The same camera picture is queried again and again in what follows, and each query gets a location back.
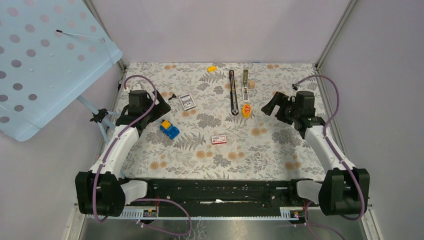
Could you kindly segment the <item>white beige stapler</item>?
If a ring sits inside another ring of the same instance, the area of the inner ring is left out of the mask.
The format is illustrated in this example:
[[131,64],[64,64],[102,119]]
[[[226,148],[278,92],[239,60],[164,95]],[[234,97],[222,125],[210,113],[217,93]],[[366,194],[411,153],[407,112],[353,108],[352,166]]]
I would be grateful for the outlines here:
[[249,75],[249,71],[248,69],[244,69],[243,70],[243,75],[242,75],[242,96],[243,96],[243,101],[244,102],[248,102],[249,101],[249,80],[248,80],[248,75]]

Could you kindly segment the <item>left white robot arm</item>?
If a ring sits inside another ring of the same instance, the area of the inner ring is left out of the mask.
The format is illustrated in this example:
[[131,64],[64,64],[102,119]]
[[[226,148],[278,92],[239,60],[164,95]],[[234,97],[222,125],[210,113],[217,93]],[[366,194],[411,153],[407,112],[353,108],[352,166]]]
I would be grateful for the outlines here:
[[124,161],[143,130],[170,110],[157,90],[152,93],[145,90],[129,92],[128,104],[119,114],[104,152],[88,171],[80,171],[75,177],[80,213],[118,217],[124,207],[135,200],[144,206],[154,202],[155,192],[146,181],[128,180],[123,183],[119,179]]

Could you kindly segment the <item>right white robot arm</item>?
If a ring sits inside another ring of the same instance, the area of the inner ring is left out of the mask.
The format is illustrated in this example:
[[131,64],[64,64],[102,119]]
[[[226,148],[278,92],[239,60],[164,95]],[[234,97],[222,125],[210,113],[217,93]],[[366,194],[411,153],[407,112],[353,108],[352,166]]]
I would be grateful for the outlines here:
[[287,191],[287,201],[293,206],[309,200],[319,205],[326,216],[361,218],[368,204],[370,174],[365,168],[356,167],[344,155],[335,141],[328,135],[326,123],[316,116],[315,95],[311,91],[298,91],[294,96],[276,92],[261,108],[277,120],[293,125],[301,138],[312,148],[324,171],[323,182],[312,179],[295,179],[294,188]]

